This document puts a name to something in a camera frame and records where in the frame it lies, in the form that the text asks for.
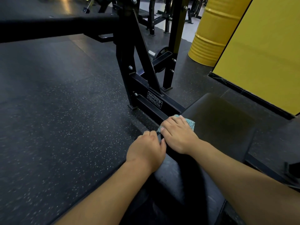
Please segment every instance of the white floor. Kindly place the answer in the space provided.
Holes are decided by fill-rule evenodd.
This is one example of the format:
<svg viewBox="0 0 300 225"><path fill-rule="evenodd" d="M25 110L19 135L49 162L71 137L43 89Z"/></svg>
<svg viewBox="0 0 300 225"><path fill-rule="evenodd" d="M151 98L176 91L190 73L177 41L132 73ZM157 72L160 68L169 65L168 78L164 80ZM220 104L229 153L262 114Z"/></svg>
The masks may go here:
<svg viewBox="0 0 300 225"><path fill-rule="evenodd" d="M148 2L141 2L140 3L140 9L142 10L146 10L149 11L149 3ZM164 3L155 3L155 7L154 7L154 12L157 13L157 10L160 11L164 11L165 9L165 4ZM199 16L202 16L204 12L204 5L202 6L200 12L199 12ZM195 36L195 33L197 31L198 28L198 24L200 22L200 19L197 18L192 18L192 22L193 24L188 24L185 23L184 28L183 28L183 32L182 32L182 38L192 42ZM159 24L155 25L156 27L165 30L165 21L160 22Z"/></svg>

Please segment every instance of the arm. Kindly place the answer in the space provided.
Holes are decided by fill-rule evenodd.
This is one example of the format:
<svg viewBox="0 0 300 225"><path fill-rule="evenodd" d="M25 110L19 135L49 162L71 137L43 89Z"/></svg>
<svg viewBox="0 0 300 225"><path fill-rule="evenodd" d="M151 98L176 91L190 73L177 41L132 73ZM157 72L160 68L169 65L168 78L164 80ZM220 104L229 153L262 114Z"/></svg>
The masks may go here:
<svg viewBox="0 0 300 225"><path fill-rule="evenodd" d="M56 224L119 224L134 196L166 156L155 131L146 131L129 147L126 162L98 189Z"/></svg>
<svg viewBox="0 0 300 225"><path fill-rule="evenodd" d="M171 117L161 133L175 151L193 157L246 224L299 224L300 194L200 140L186 120Z"/></svg>

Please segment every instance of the forearm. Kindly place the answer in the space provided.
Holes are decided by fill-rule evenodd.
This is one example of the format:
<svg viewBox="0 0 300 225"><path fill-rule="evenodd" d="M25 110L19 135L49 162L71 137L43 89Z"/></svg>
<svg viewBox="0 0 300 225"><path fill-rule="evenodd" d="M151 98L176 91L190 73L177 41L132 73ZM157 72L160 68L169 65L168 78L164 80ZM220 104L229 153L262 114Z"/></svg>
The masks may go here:
<svg viewBox="0 0 300 225"><path fill-rule="evenodd" d="M228 157L207 142L189 151L247 224L296 224L300 194Z"/></svg>
<svg viewBox="0 0 300 225"><path fill-rule="evenodd" d="M119 224L130 202L150 176L139 162L125 162L103 185L62 217L57 224Z"/></svg>

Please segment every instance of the teal towel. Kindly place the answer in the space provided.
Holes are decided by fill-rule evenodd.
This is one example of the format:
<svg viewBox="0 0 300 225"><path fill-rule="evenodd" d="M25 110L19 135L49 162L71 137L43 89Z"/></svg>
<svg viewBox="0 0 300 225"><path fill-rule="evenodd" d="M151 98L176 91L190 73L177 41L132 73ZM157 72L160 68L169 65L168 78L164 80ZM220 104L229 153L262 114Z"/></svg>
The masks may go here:
<svg viewBox="0 0 300 225"><path fill-rule="evenodd" d="M187 123L189 124L190 128L194 131L194 127L195 127L195 122L190 120L190 119L185 119L187 121ZM162 128L162 126L160 126L158 128L158 130L156 131L157 133L160 133L160 129Z"/></svg>

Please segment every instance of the hand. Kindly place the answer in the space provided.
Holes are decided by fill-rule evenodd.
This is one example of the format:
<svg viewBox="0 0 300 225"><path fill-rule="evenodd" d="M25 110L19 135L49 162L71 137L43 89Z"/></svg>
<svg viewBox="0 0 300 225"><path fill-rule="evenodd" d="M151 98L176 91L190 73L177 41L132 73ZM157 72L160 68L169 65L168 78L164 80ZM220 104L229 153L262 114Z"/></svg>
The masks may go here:
<svg viewBox="0 0 300 225"><path fill-rule="evenodd" d="M129 147L126 161L139 160L146 164L151 173L156 171L166 157L167 145L164 139L160 144L155 131L145 131Z"/></svg>
<svg viewBox="0 0 300 225"><path fill-rule="evenodd" d="M189 151L200 141L181 115L169 117L161 126L160 132L167 144L180 154L189 154Z"/></svg>

